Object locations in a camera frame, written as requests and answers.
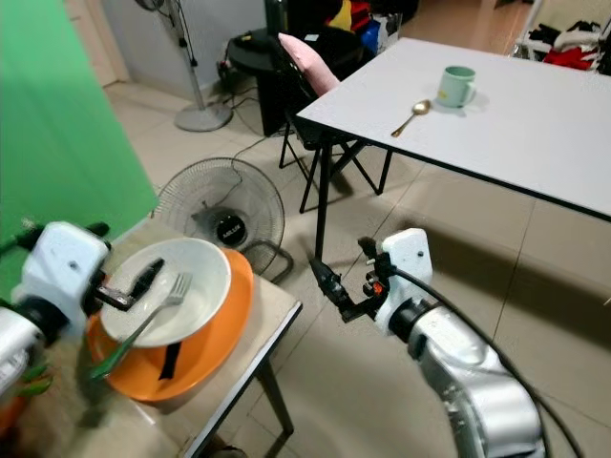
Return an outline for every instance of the floor tile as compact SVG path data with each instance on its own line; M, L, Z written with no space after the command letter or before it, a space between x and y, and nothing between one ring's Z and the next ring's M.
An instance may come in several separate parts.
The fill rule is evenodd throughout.
M496 340L535 387L611 427L611 308L525 255Z
M583 456L598 457L609 455L609 450L611 449L611 429L586 418L558 401L553 399L548 399L548 401L560 418L569 426L573 435L575 435L579 446L583 450ZM573 458L575 454L566 444L558 428L549 419L546 425L554 456L558 458Z
M300 456L455 456L446 415L406 347L367 319L343 324L326 307L278 378L295 424L287 444ZM262 400L252 416L280 432Z
M142 91L143 89L148 89L148 88L146 86L143 86L137 83L133 83L133 82L128 82L128 83L117 82L115 84L111 84L110 86L106 86L104 88L104 91L106 92L106 94L113 94L113 95L119 95L121 97L128 97L129 95L135 94L139 91Z
M236 434L240 428L248 422L248 414L262 396L264 400L267 399L263 395L261 385L254 379L243 393L242 397L233 406L231 411L229 411L219 427L217 433L226 443L235 445L234 439Z
M293 273L278 285L301 301L303 309L272 354L271 362L275 370L282 367L316 317L329 304L329 300L321 294L309 265L296 264Z
M336 146L333 148L333 154L340 155L343 150ZM375 146L367 146L361 151L357 157L367 174L377 187L380 183L380 176L384 168L386 158L386 150ZM307 156L306 164L309 171L309 165L313 159L313 154ZM333 162L339 159L338 156L333 158ZM384 193L377 197L394 205L407 191L411 183L418 177L424 164L419 160L409 157L393 155L390 161L389 173L384 187ZM311 208L318 204L318 183L320 182L320 164L316 168L314 183L307 200L307 207ZM341 174L333 177L329 186L329 201L338 198L360 198L360 197L375 197L375 193L366 179L360 173L356 165L352 162L342 170Z
M313 257L317 212L299 214L305 189L300 175L282 190L286 211L284 248L295 261L307 263ZM324 261L340 273L346 273L360 253L357 240L371 236L392 210L393 204L374 193L360 197L329 200Z
M478 244L469 243L452 227L430 225L422 216L397 206L374 235L377 241L409 228L427 232L432 258L432 287L438 289L461 310L468 313L489 335L493 335L502 304L514 271L517 251L497 248L494 252ZM361 291L365 275L372 270L364 256L346 274L344 285Z
M263 127L259 105L256 102L244 103L233 114L231 121L215 131L216 134L244 146L263 138Z
M611 223L538 201L522 252L560 280L611 296Z
M289 139L291 145L293 145L293 149L297 153L298 157L312 156L314 154L313 152L307 152L304 149L304 147L302 145L302 142L299 141L299 139L297 138L297 136L295 136L295 134L293 133L292 130L289 131L288 139ZM277 156L278 156L278 161L280 161L280 153L281 153L281 150L283 148L283 142L284 142L284 127L278 132L277 135L273 135L273 136L267 137L261 143L261 146L263 148L270 148L273 151L276 151L277 152ZM293 160L293 156L290 154L290 152L288 150L286 150L286 161L285 161L285 163L291 162L292 160Z
M186 132L167 120L133 141L151 181L164 185L176 173L212 156L233 156L242 145L214 133Z
M166 113L146 107L129 98L109 93L109 99L116 118L123 125L125 133L131 139L171 118Z
M192 100L176 97L175 95L170 95L147 87L143 87L139 91L127 93L125 96L146 108L158 110L170 116L174 116L184 107L194 103Z
M399 206L451 226L473 243L519 250L535 200L500 186L426 165Z
M273 434L259 425L252 417L248 417L231 445L242 449L248 457L263 458L275 441L276 437ZM284 446L275 456L278 458L298 458L287 446Z
M300 174L296 163L283 169L278 167L280 149L276 149L275 145L268 141L255 144L251 149L240 154L239 158L260 169L279 191L282 191Z

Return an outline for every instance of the wall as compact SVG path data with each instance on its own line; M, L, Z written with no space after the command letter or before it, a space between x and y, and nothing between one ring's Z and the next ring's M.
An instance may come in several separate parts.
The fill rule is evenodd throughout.
M263 0L181 0L199 66L200 87L218 80L216 62L230 38L264 26ZM191 86L180 50L162 17L133 0L104 0L108 22L132 77L175 94Z

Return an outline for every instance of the mug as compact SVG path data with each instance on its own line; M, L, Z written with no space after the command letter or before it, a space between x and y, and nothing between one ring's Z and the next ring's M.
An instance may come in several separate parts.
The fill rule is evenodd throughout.
M475 71L468 67L446 68L437 91L437 103L450 108L460 108L468 104L475 96L474 80Z

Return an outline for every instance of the standing fan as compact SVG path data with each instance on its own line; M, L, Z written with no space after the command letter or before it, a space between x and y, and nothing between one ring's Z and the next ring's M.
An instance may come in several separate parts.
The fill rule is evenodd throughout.
M205 159L175 175L159 193L153 218L187 237L240 251L261 274L277 255L286 268L293 259L280 248L284 207L278 190L257 167L231 157Z
M185 39L184 36L184 31L187 27L180 0L136 0L136 3L147 11L158 11L168 19L171 26L170 28L176 37L187 64L196 103L178 112L174 119L176 126L184 131L210 132L216 131L227 124L231 120L233 114L231 109L218 103L206 106L203 102L200 84L195 74L195 68L198 66L198 61L193 54L193 46L191 45L188 30L187 38ZM160 11L164 4L167 6L167 14Z

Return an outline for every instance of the power cord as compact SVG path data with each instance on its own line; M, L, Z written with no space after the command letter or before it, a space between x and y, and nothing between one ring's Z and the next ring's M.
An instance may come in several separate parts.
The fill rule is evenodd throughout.
M243 103L247 102L248 100L252 100L253 102L259 103L259 99L258 98L255 98L255 97L245 97L240 102L238 102L235 105L233 105L232 108L235 110L236 108L239 108Z
M231 92L231 91L230 91L230 92L232 93L232 95L229 95L229 96L228 96L227 98L225 98L225 100L224 100L223 102L221 102L221 103L227 103L227 102L231 101L231 97L232 97L232 96L237 97L238 95L244 95L244 94L248 94L250 91L254 91L255 89L258 89L258 88L257 88L257 86L251 86L250 88L248 88L248 89L244 89L243 91L240 91L240 92L238 92L238 93L233 93L233 92ZM259 102L259 99L258 99L258 98L254 98L254 97L247 97L247 98L251 98L252 100L256 100L257 102Z
M271 138L271 137L273 137L273 136L276 136L276 135L278 135L279 133L280 133L280 129L279 129L278 131L276 131L276 132L275 132L273 135L271 135L269 138ZM218 202L216 202L216 203L215 203L213 206L217 206L217 205L220 205L221 203L225 202L225 201L226 201L226 200L229 198L229 195L231 195L231 193L234 191L234 189L236 189L238 186L240 186L240 185L242 184L242 182L243 182L242 175L240 174L240 172L238 172L238 171L236 170L236 168L235 168L235 166L234 166L234 163L235 163L236 159L238 159L238 156L240 156L240 155L244 154L245 152L247 152L247 151L251 150L252 148L254 148L255 146L257 146L258 144L263 143L263 142L264 142L264 141L266 141L267 139L268 139L268 137L264 136L263 138L260 138L260 139L258 139L257 141L255 141L253 144L251 144L251 145L249 145L249 146L247 146L247 147L245 147L245 148L243 148L243 149L239 150L239 151L238 151L236 154L234 154L234 155L231 157L231 168L232 168L232 170L233 170L233 171L236 173L236 175L237 175L238 177L240 177L240 181L238 181L236 184L234 184L234 185L231 187L231 189L230 189L230 190L227 192L227 194L225 194L225 195L224 195L224 196L221 198L221 200L219 200Z
M195 52L193 51L193 44L191 43L191 33L189 33L189 26L187 26L187 20L184 17L184 11L182 9L182 3L180 2L180 0L176 0L176 3L179 6L179 14L180 14L180 19L182 21L182 26L184 27L184 31L186 32L187 35L187 40L185 43L186 49L187 49L187 53L189 54L189 61L191 63L191 67L197 67L198 66L198 60L195 58Z
M390 271L391 271L392 274L394 274L394 275L396 275L398 277L401 277L402 279L405 279L405 280L415 284L420 289L422 289L423 291L427 292L429 295L431 295L432 297L434 297L435 299L437 299L438 301L443 303L450 310L452 310L452 312L458 318L460 318L468 326L470 326L471 329L475 332L475 334L477 334L482 341L484 341L487 345L490 346L490 348L492 350L494 350L496 352L496 354L498 355L498 359L501 362L501 364L503 364L505 366L505 368L509 371L509 373L511 373L516 378L516 380L520 384L522 384L522 386L524 386L524 389L529 394L529 396L533 399L533 402L536 405L539 405L540 407L542 407L543 410L545 410L547 412L547 414L550 416L550 418L554 421L554 423L556 423L556 425L560 429L560 432L562 433L562 435L566 439L567 443L569 444L569 446L571 447L571 449L575 453L575 456L578 457L578 458L582 458L583 457L583 452L581 450L581 447L579 446L579 443L577 442L577 439L575 438L573 433L569 430L568 426L564 423L564 421L560 418L558 413L524 379L524 377L519 373L517 368L511 362L509 357L503 352L503 350L501 350L500 347L490 337L488 337L488 335L486 335L486 333L484 331L482 331L481 328L479 326L477 326L477 324L475 324L473 322L473 320L471 320L465 313L463 313L462 310L460 310L456 305L454 305L448 298L443 296L441 293L439 293L438 291L436 291L434 288L432 288L431 286L427 285L423 281L421 281L418 278L414 277L413 275L408 274L407 272L405 272L405 271L403 271L401 269L398 269L395 266L393 266ZM552 456L552 449L550 448L549 437L547 435L547 431L545 429L545 425L543 424L542 417L541 417L541 435L543 437L543 445L545 446L545 452L547 453L548 457L551 457Z
M246 126L250 132L252 132L254 135L262 135L262 133L257 132L255 129L253 129L253 128L252 128L252 127L251 127L251 126L250 126L250 125L249 125L249 124L246 122L246 120L245 120L245 119L242 117L242 115L240 114L240 112L237 110L237 108L238 108L240 105L242 105L244 101L245 101L245 100L242 100L242 101L241 101L241 102L240 102L238 105L236 105L236 102L235 102L235 96L234 96L234 95L232 95L232 96L231 96L231 110L233 110L233 113L235 113L235 114L238 116L238 118L240 119L240 121L242 122L242 124L243 124L244 126Z

